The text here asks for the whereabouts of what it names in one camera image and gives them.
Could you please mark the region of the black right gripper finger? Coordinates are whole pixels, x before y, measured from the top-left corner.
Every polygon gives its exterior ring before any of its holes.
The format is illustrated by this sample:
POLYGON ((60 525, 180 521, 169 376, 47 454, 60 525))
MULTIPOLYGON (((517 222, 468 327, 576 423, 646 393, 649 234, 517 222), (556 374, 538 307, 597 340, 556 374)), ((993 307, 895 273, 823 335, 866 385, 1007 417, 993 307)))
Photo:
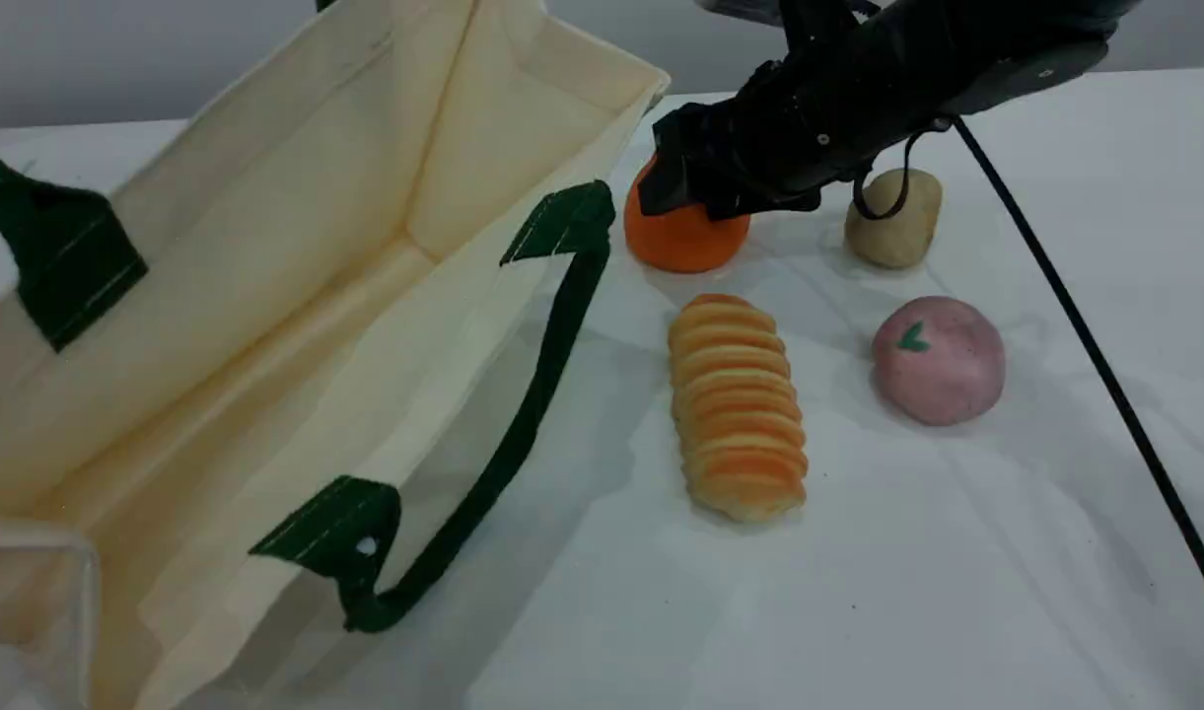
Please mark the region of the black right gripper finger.
POLYGON ((818 188, 792 194, 765 194, 740 187, 713 187, 706 193, 706 214, 712 221, 728 221, 768 212, 809 212, 821 206, 818 188))
POLYGON ((704 207, 700 187, 706 162, 706 148, 656 148, 645 174, 638 179, 642 214, 666 215, 679 208, 704 207))

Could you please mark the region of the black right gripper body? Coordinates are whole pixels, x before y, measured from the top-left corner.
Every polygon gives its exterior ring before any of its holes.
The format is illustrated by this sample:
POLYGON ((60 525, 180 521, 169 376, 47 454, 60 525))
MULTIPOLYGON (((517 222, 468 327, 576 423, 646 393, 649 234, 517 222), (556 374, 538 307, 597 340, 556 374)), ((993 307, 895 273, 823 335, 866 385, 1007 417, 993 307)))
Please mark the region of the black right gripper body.
POLYGON ((844 66, 765 63, 733 97, 687 103, 653 125, 656 148, 708 150, 700 187, 804 193, 852 181, 923 134, 948 101, 948 63, 857 57, 844 66))

